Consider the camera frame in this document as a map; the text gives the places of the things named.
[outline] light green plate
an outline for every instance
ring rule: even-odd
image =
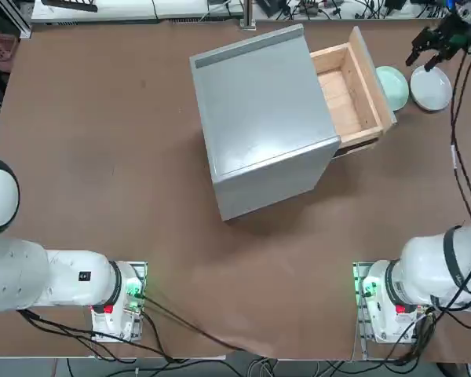
[[[377,76],[387,96],[391,110],[394,112],[400,110],[407,103],[410,95],[405,76],[397,69],[387,66],[378,67]]]

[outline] wire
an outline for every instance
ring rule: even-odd
[[[304,6],[305,14],[307,15],[307,20],[311,20],[311,17],[309,16],[309,11],[307,10],[307,4],[305,4],[305,0],[300,0],[301,4]]]
[[[464,65],[464,62],[466,61],[466,54],[467,54],[467,52],[465,51],[464,56],[462,57],[461,63],[459,65],[457,76],[455,78],[454,89],[452,91],[451,145],[454,147],[453,152],[455,152],[456,155],[457,155],[457,158],[458,158],[458,161],[459,161],[459,166],[461,167],[462,175],[464,176],[464,179],[466,180],[466,185],[468,187],[469,194],[471,196],[471,180],[469,179],[469,175],[468,175],[467,170],[466,170],[466,165],[464,164],[464,160],[462,158],[460,149],[458,147],[458,140],[457,140],[457,135],[456,135],[456,126],[457,126],[458,114],[461,110],[462,98],[463,98],[464,92],[466,91],[466,85],[467,85],[467,81],[468,81],[468,78],[469,78],[469,73],[471,72],[471,61],[469,62],[469,66],[466,69],[466,75],[464,76],[464,81],[463,81],[462,88],[461,88],[461,94],[459,96],[458,105],[457,105],[457,109],[455,110],[455,114],[454,114],[454,107],[453,107],[453,104],[455,104],[455,94],[456,94],[456,91],[457,91],[458,80],[459,80],[459,77],[460,77],[460,74],[461,74],[462,66]]]
[[[64,330],[63,328],[59,328],[62,332],[58,332],[58,331],[55,331],[55,330],[52,330],[52,329],[49,329],[49,328],[44,328],[42,326],[40,326],[39,324],[36,324],[28,315],[26,314],[23,314],[22,312],[20,312],[21,316],[23,316],[23,318],[29,323],[31,324],[34,328],[37,328],[38,330],[40,331],[43,331],[43,332],[46,332],[46,333],[49,333],[49,334],[56,334],[56,335],[61,335],[61,336],[65,336],[67,338],[72,338],[72,339],[75,339],[77,340],[78,342],[80,342],[84,347],[86,347],[88,350],[90,350],[92,353],[94,353],[94,355],[96,355],[96,357],[100,358],[101,360],[103,361],[107,361],[107,362],[115,362],[115,361],[118,361],[119,363],[122,363],[122,364],[133,364],[134,362],[136,362],[136,360],[132,361],[132,362],[129,362],[129,361],[124,361],[122,359],[119,359],[117,356],[115,356],[105,345],[101,344],[101,343],[98,343],[96,342],[95,340],[92,340],[92,339],[89,339],[85,336],[82,336],[82,335],[75,335],[75,334],[72,334],[70,333],[69,331],[66,331]],[[96,350],[94,350],[93,348],[91,348],[90,346],[88,346],[87,344],[85,344],[82,339],[86,340],[87,342],[91,342],[93,344],[95,344],[96,346],[99,346],[101,347],[106,353],[108,353],[108,355],[110,355],[111,359],[108,359],[104,356],[102,356],[100,353],[98,353]]]
[[[344,364],[344,361],[341,361],[339,364],[337,364],[337,367],[334,367],[334,370],[331,372],[330,377],[333,377],[333,375],[334,375],[335,373],[337,373],[337,371],[340,370],[339,368],[340,368],[343,364]]]
[[[230,7],[228,6],[228,4],[225,4],[225,8],[227,8],[228,16],[232,18],[232,12],[230,11]]]
[[[223,2],[222,4],[217,5],[217,6],[215,6],[213,9],[208,10],[207,13],[206,13],[204,16],[202,16],[202,17],[199,19],[198,22],[203,22],[203,20],[204,20],[207,16],[209,16],[212,12],[215,12],[215,11],[217,11],[217,10],[219,10],[219,9],[224,8],[224,7],[225,7],[228,3],[230,3],[231,1],[232,1],[232,0],[225,0],[225,2]]]
[[[221,346],[224,346],[224,347],[227,347],[229,348],[230,350],[234,350],[234,351],[244,351],[242,348],[240,347],[237,347],[237,346],[233,346],[231,344],[228,344],[227,342],[224,342],[223,340],[219,339],[219,338],[216,338],[214,336],[212,336],[211,334],[208,334],[207,332],[205,332],[204,330],[196,327],[195,325],[191,324],[190,322],[184,320],[183,318],[181,318],[180,316],[178,316],[177,314],[173,313],[171,310],[165,308],[164,306],[160,305],[158,302],[152,300],[151,298],[148,298],[144,295],[141,296],[142,298],[144,298],[146,301],[150,302],[152,305],[154,306],[157,306],[158,308],[160,308],[161,310],[163,310],[165,313],[169,314],[170,316],[172,316],[172,318],[180,321],[182,324],[184,324],[185,326],[187,326],[188,328],[190,328],[191,330],[193,331],[196,331],[198,333],[200,333],[201,335],[204,335],[206,338],[212,340],[213,342],[216,342],[218,344],[220,344]]]
[[[454,314],[450,313],[450,311],[447,311],[447,314],[453,318],[453,320],[455,322],[457,322],[458,324],[460,324],[461,326],[463,326],[464,328],[467,328],[468,330],[471,330],[471,324],[465,324],[464,322],[462,322],[461,320],[459,320]]]
[[[420,322],[421,320],[427,318],[429,316],[429,314],[422,314],[419,318],[417,318],[415,321],[413,321],[411,324],[409,324],[404,330],[403,332],[401,333],[400,337],[396,340],[396,342],[392,345],[392,349],[389,351],[389,354],[385,357],[384,360],[382,361],[379,361],[377,365],[373,366],[373,367],[369,367],[369,368],[366,368],[362,371],[355,371],[355,372],[349,372],[349,371],[343,371],[340,369],[340,366],[335,366],[333,365],[331,362],[327,361],[327,363],[335,370],[335,371],[339,371],[340,373],[344,373],[346,375],[360,375],[362,373],[365,373],[365,372],[368,372],[368,371],[374,371],[375,369],[379,369],[382,365],[384,365],[385,363],[387,363],[389,361],[389,358],[393,355],[394,351],[396,350],[396,347],[398,346],[398,344],[401,342],[401,339],[405,336],[405,334],[407,334],[408,330],[410,330],[410,328],[414,325],[416,325],[418,322]]]
[[[188,368],[188,367],[191,367],[193,365],[197,365],[197,364],[207,364],[207,363],[214,363],[214,364],[223,364],[224,366],[226,366],[227,368],[229,368],[231,371],[233,371],[236,375],[238,375],[238,377],[244,377],[244,375],[242,375],[241,373],[239,373],[237,371],[237,369],[235,369],[234,367],[232,367],[229,363],[227,363],[226,361],[222,361],[222,360],[197,360],[197,361],[193,361],[192,363],[189,363],[189,364],[183,364],[183,365],[174,365],[172,367],[168,367],[168,368],[164,368],[164,367],[161,367],[161,368],[140,368],[140,371],[141,372],[157,372],[157,371],[161,371],[161,372],[169,372],[169,371],[177,371],[179,369],[184,369],[184,368]],[[116,375],[123,375],[125,373],[134,373],[136,370],[135,369],[123,369],[121,371],[117,371],[117,372],[113,372],[109,375],[106,375],[105,377],[114,377]]]
[[[114,336],[114,335],[110,335],[110,334],[105,334],[103,332],[99,332],[99,331],[93,331],[93,330],[82,330],[82,329],[79,329],[79,328],[72,328],[70,326],[66,326],[64,324],[58,324],[57,322],[52,322],[50,320],[44,320],[42,319],[38,314],[36,313],[33,313],[32,311],[30,310],[18,310],[18,312],[21,313],[21,315],[23,316],[23,318],[25,318],[26,320],[28,320],[28,322],[30,322],[31,324],[33,324],[32,322],[33,321],[37,321],[37,322],[40,322],[40,323],[43,323],[43,324],[48,324],[49,326],[53,326],[53,327],[56,327],[56,328],[59,328],[63,331],[73,331],[73,332],[79,332],[81,334],[87,334],[87,335],[91,335],[91,336],[96,336],[96,335],[99,335],[101,337],[105,337],[105,338],[110,338],[110,339],[114,339],[114,340],[118,340],[122,343],[125,343],[125,344],[128,344],[130,346],[133,346],[133,347],[137,347],[137,348],[140,348],[140,349],[143,349],[143,350],[147,350],[147,351],[152,351],[154,353],[157,353],[159,354],[160,356],[162,357],[166,357],[165,354],[163,354],[160,350],[156,350],[152,347],[149,347],[149,346],[142,346],[141,344],[138,344],[138,343],[134,343],[134,342],[131,342],[129,340],[125,340],[125,339],[122,339],[122,338],[119,338],[118,336]],[[57,331],[54,332],[54,334],[58,334],[58,335],[63,335],[63,333],[59,333]],[[79,335],[73,335],[71,334],[68,335],[68,337],[76,337],[76,338],[80,338]]]
[[[351,0],[351,1],[357,2],[357,3],[361,4],[361,5],[364,5],[364,6],[365,6],[365,9],[364,9],[363,13],[365,13],[365,12],[367,11],[367,9],[369,9],[369,10],[371,11],[371,15],[372,15],[373,17],[375,17],[374,9],[372,9],[372,8],[370,7],[370,5],[368,4],[368,0],[367,0],[367,2],[361,2],[360,0]]]
[[[172,364],[172,363],[176,362],[171,356],[167,356],[167,353],[164,350],[164,347],[162,346],[162,342],[160,341],[159,330],[157,330],[157,326],[155,326],[155,322],[152,320],[152,318],[150,318],[150,316],[148,314],[146,314],[145,311],[142,312],[141,315],[152,327],[152,330],[154,331],[155,341],[157,342],[157,347],[165,355],[164,358],[166,359],[166,361],[169,364]]]
[[[288,0],[286,5],[283,8],[281,8],[281,13],[277,16],[276,21],[283,15],[285,9],[290,9],[290,2],[291,0]]]
[[[324,14],[327,17],[328,20],[331,20],[330,15],[328,13],[326,13],[324,10],[318,9],[318,12]]]
[[[149,377],[155,377],[156,375],[158,375],[160,372],[164,372],[167,367],[169,367],[171,365],[171,363],[167,363],[166,365],[164,365],[161,369],[159,369],[158,371],[155,371],[153,372],[151,375],[149,375]]]
[[[331,0],[331,2],[333,2],[333,5],[335,7],[335,12],[337,12],[337,14],[338,14],[338,18],[342,19],[342,15],[340,14],[340,8],[338,8],[338,5],[337,5],[336,1]]]
[[[155,1],[154,1],[154,0],[152,0],[152,5],[154,6],[155,18],[156,18],[157,20],[159,20],[159,16],[157,16],[157,10],[155,9]]]
[[[427,5],[424,7],[424,9],[415,17],[415,18],[420,18],[422,14],[427,10]]]
[[[415,364],[413,365],[413,367],[411,367],[410,369],[408,369],[406,371],[403,371],[403,372],[402,371],[397,371],[396,369],[392,369],[387,364],[384,364],[384,366],[385,366],[386,369],[390,370],[392,373],[396,373],[397,375],[407,375],[408,373],[412,373],[417,368],[419,359],[420,359],[420,357],[417,357],[417,359],[415,359]]]
[[[70,359],[66,359],[66,366],[68,367],[68,373],[70,373],[70,377],[74,377],[73,376],[73,372],[71,371],[71,365],[70,365]]]

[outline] open drawer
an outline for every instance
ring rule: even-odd
[[[389,108],[359,28],[352,29],[347,43],[310,55],[341,138],[335,157],[378,141],[396,123],[396,117]]]

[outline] pink basket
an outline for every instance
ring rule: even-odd
[[[12,71],[17,45],[18,41],[14,35],[0,34],[0,71]]]

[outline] plate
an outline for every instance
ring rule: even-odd
[[[377,76],[382,84],[389,107],[394,112],[407,104],[409,89],[405,76],[393,67],[382,66],[377,68]]]
[[[424,66],[415,69],[410,80],[411,95],[418,106],[438,112],[448,106],[452,98],[452,85],[438,67],[426,72]]]

